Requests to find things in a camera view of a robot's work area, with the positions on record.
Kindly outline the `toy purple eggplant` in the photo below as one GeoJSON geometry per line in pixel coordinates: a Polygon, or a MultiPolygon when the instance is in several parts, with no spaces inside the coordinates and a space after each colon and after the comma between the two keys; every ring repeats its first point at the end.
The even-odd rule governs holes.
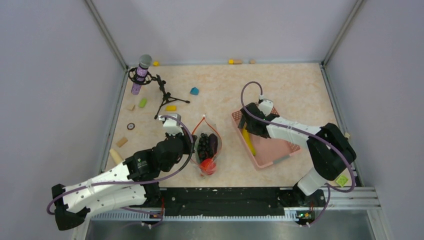
{"type": "Polygon", "coordinates": [[[211,133],[208,136],[209,139],[209,148],[212,152],[212,156],[215,156],[218,153],[218,147],[219,147],[219,139],[218,136],[214,133],[211,133]]]}

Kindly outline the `toy black grapes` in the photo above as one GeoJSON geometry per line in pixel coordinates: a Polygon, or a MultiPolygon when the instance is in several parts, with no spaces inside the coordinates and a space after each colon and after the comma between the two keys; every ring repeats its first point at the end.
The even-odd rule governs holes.
{"type": "Polygon", "coordinates": [[[200,134],[200,138],[199,138],[199,142],[197,146],[197,153],[198,153],[200,162],[212,157],[212,151],[209,145],[209,136],[206,133],[200,134]]]}

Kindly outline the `pink plastic basket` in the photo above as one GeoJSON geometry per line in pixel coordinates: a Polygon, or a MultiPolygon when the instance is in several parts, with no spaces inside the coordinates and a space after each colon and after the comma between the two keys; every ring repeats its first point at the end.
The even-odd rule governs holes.
{"type": "Polygon", "coordinates": [[[286,140],[263,138],[250,134],[251,142],[256,150],[256,156],[253,156],[242,136],[242,129],[239,129],[239,122],[241,120],[242,113],[240,110],[237,110],[231,114],[231,117],[236,135],[241,141],[241,144],[247,152],[248,158],[257,171],[276,165],[301,152],[299,145],[286,140]]]}

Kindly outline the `clear orange zip bag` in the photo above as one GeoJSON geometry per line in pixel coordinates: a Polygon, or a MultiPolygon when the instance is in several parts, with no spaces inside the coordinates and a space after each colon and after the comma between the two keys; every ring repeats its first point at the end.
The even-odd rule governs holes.
{"type": "Polygon", "coordinates": [[[203,178],[217,170],[218,156],[222,150],[222,138],[217,125],[204,114],[191,132],[195,137],[194,153],[190,162],[203,178]]]}

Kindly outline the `toy banana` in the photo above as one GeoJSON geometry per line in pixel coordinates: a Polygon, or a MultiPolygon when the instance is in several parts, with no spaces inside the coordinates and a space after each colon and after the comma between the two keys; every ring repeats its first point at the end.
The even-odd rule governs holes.
{"type": "Polygon", "coordinates": [[[251,154],[253,156],[256,156],[256,149],[252,144],[250,133],[247,131],[246,128],[243,128],[242,131],[241,131],[241,134],[242,134],[242,137],[243,137],[248,149],[250,150],[251,154]]]}

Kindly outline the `toy red tomato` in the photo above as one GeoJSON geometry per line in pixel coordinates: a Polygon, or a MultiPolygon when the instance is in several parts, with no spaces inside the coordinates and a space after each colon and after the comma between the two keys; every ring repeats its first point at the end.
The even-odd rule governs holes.
{"type": "Polygon", "coordinates": [[[216,163],[212,158],[207,158],[200,163],[199,168],[203,175],[210,176],[216,171],[216,163]]]}

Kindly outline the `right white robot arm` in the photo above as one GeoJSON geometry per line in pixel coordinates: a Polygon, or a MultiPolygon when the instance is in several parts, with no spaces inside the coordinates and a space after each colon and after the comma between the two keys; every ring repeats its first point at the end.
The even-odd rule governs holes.
{"type": "Polygon", "coordinates": [[[265,101],[249,103],[241,108],[246,130],[265,139],[284,140],[308,149],[313,167],[295,185],[293,200],[307,206],[320,187],[334,181],[350,167],[357,154],[339,127],[333,123],[311,126],[287,120],[272,113],[265,101]]]}

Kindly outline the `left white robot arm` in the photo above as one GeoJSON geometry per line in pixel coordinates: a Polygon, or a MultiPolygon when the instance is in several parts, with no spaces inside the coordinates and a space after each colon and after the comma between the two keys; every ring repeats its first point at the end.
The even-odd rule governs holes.
{"type": "Polygon", "coordinates": [[[185,131],[166,135],[156,146],[135,152],[112,169],[75,185],[56,184],[47,212],[60,231],[82,225],[94,215],[129,206],[154,207],[160,202],[159,183],[184,155],[191,157],[197,136],[185,131]]]}

